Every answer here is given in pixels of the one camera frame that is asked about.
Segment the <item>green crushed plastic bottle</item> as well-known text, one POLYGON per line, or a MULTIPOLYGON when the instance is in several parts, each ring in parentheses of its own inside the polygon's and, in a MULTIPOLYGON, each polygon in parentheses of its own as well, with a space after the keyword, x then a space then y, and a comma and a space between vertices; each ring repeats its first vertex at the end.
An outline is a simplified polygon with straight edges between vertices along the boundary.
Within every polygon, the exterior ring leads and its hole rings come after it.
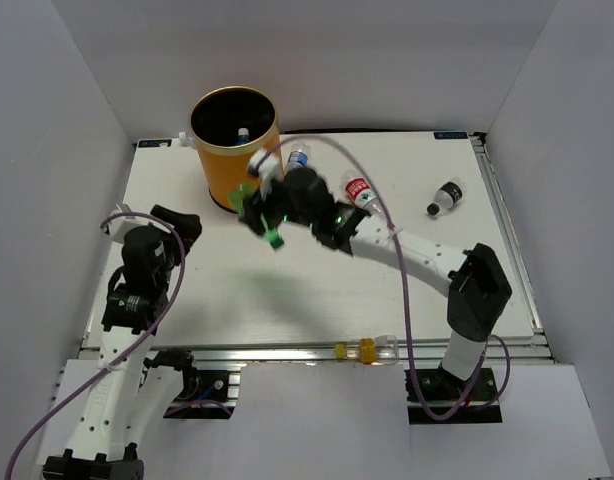
POLYGON ((282 218, 265 206, 258 188, 251 183, 242 183, 229 193, 228 199, 238 220, 258 238, 265 240, 273 250, 284 245, 278 230, 282 218))

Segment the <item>clear blue-cap plastic bottle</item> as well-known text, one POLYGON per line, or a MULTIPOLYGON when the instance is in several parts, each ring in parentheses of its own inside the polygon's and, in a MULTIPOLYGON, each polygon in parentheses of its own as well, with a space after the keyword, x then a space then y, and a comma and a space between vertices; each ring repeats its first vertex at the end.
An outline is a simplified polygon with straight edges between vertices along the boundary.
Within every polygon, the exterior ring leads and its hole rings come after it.
POLYGON ((240 127, 237 131, 236 146, 241 146, 249 143, 251 140, 249 129, 246 127, 240 127))

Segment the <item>red label plastic bottle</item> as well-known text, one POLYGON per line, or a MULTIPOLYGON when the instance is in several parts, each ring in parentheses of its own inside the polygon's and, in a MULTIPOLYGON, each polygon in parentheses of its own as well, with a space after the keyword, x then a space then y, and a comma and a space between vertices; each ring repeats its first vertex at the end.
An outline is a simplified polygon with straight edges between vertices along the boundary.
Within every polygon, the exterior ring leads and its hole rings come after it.
POLYGON ((361 173, 355 170, 345 172, 341 177, 340 187, 355 206, 369 211, 372 215, 384 215, 375 190, 361 173))

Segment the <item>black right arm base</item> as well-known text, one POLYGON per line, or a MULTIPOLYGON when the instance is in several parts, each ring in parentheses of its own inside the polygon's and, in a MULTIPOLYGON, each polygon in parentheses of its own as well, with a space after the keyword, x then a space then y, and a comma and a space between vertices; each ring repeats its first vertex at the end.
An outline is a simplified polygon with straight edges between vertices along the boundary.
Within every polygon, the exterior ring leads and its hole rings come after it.
MULTIPOLYGON (((417 380, 423 396, 431 410, 442 415, 455 404, 467 385, 466 382, 452 382, 442 378, 438 368, 419 369, 417 380)), ((435 421, 424 411, 412 384, 412 375, 405 371, 407 410, 410 425, 431 425, 435 421)), ((503 416, 497 398, 498 385, 491 368, 483 368, 469 396, 461 408, 445 424, 500 424, 503 416)))

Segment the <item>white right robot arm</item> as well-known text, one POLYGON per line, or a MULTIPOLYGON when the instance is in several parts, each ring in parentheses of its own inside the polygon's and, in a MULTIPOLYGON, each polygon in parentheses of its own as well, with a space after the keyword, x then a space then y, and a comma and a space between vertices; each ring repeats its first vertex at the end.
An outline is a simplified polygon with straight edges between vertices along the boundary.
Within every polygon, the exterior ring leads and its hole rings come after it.
POLYGON ((283 223, 301 225, 331 250, 398 269, 446 297, 451 334, 440 364, 439 388, 453 399, 473 389, 473 371, 512 296, 491 247, 478 243, 460 249, 399 231, 363 208, 335 200, 325 180, 310 168, 282 179, 268 177, 245 193, 236 209, 240 221, 275 248, 282 244, 276 231, 283 223))

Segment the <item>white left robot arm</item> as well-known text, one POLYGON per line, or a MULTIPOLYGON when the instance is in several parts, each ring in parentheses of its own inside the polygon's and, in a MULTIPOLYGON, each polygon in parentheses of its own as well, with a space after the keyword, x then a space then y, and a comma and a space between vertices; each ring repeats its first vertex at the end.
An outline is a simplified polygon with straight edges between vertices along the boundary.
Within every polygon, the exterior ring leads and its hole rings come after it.
POLYGON ((150 423, 198 387, 190 353, 148 353, 182 286, 171 275, 184 274, 201 235, 199 216, 119 207, 102 228, 120 244, 121 264, 107 284, 97 372, 80 390, 85 405, 64 451, 42 467, 45 479, 143 478, 138 449, 150 423))

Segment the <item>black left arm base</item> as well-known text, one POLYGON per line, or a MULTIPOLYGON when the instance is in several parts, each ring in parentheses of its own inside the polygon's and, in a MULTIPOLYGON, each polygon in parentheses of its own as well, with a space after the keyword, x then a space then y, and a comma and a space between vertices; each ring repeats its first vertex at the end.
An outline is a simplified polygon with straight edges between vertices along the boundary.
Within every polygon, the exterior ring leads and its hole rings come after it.
POLYGON ((150 376, 167 369, 175 372, 182 388, 165 411, 165 419, 228 420, 231 417, 237 400, 235 372, 198 368, 191 351, 173 348, 143 360, 141 385, 150 376))

